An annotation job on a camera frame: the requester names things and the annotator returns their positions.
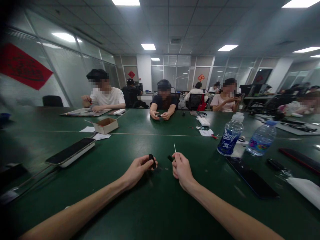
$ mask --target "fluorescent light panel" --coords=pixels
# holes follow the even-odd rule
[[[292,0],[284,5],[283,8],[308,8],[319,1],[320,0]]]
[[[320,47],[309,47],[309,48],[305,48],[305,49],[301,49],[301,50],[295,51],[294,53],[311,52],[311,51],[318,50],[318,49],[320,49]]]
[[[154,44],[141,44],[144,50],[156,50]]]
[[[236,48],[238,45],[224,45],[222,48],[220,48],[218,51],[225,51],[228,52],[234,48]]]
[[[116,6],[140,6],[139,0],[112,0]]]

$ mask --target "cardboard box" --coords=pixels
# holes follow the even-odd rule
[[[93,126],[96,132],[104,135],[119,127],[118,121],[113,118],[105,118],[97,123],[93,123]]]

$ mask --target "woman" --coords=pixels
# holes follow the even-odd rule
[[[210,106],[214,112],[236,112],[241,97],[231,97],[231,94],[237,89],[237,81],[234,78],[228,78],[224,81],[220,94],[213,97]]]
[[[154,96],[152,99],[152,104],[150,107],[150,116],[154,120],[159,120],[160,118],[157,116],[160,110],[168,110],[163,113],[161,117],[167,121],[174,113],[174,110],[178,108],[178,101],[175,97],[171,96],[171,84],[168,80],[162,79],[157,83],[158,87],[158,95]]]
[[[213,87],[210,87],[210,88],[209,88],[209,91],[208,91],[208,92],[218,94],[218,93],[219,93],[219,88],[220,88],[220,82],[216,82],[216,83],[213,85]]]

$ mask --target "ceiling light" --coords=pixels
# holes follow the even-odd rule
[[[144,50],[156,50],[154,44],[141,44]]]
[[[295,51],[295,53],[311,52],[311,51],[318,50],[318,49],[320,49],[320,47],[309,47],[309,48],[305,48],[305,49],[301,49],[301,50]]]
[[[53,33],[52,35],[55,35],[58,38],[61,38],[68,42],[76,42],[76,39],[74,36],[68,34],[68,33]]]
[[[308,8],[320,0],[291,0],[283,8]]]
[[[220,48],[218,51],[225,51],[228,52],[234,48],[236,48],[238,45],[224,45],[222,48]]]
[[[116,6],[140,6],[139,0],[112,0]]]

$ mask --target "air vent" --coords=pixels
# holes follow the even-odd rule
[[[181,38],[173,38],[171,39],[171,44],[179,44],[181,42]]]

